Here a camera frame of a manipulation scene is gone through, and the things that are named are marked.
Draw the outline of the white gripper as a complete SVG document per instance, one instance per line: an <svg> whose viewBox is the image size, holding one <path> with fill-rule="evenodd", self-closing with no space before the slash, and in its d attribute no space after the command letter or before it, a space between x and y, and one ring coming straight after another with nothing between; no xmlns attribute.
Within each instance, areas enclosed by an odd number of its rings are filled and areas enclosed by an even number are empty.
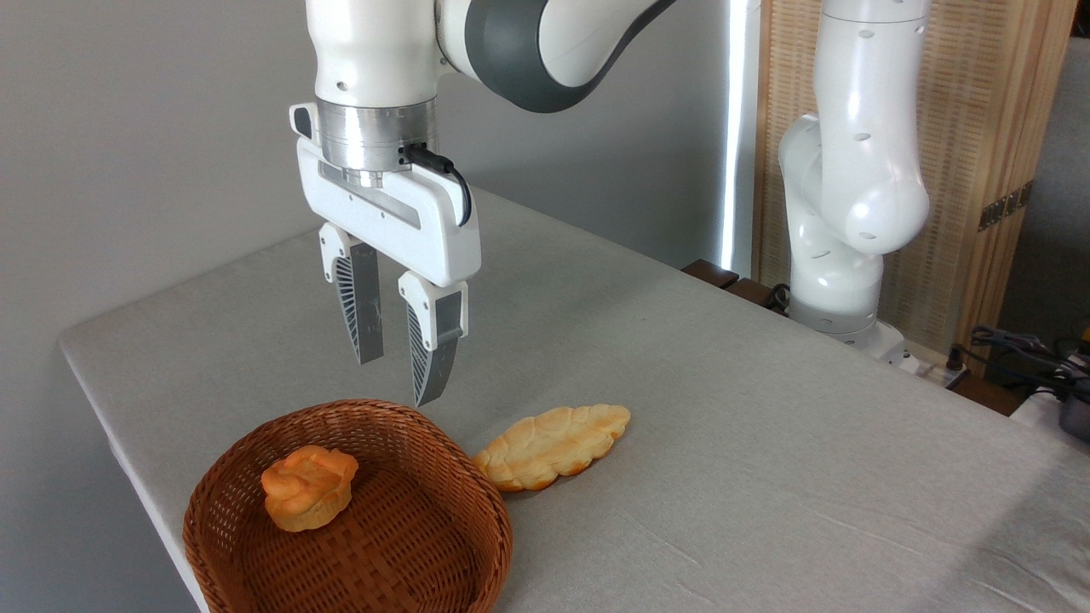
<svg viewBox="0 0 1090 613"><path fill-rule="evenodd" d="M482 259L468 187L424 164L384 171L379 187L367 187L324 159L316 104L290 107L290 124L310 209L330 223L319 230L324 278L337 290L359 364L384 354L378 251L411 269L399 278L399 292L408 315L414 404L439 398L458 341L468 334L464 280L479 272Z"/></svg>

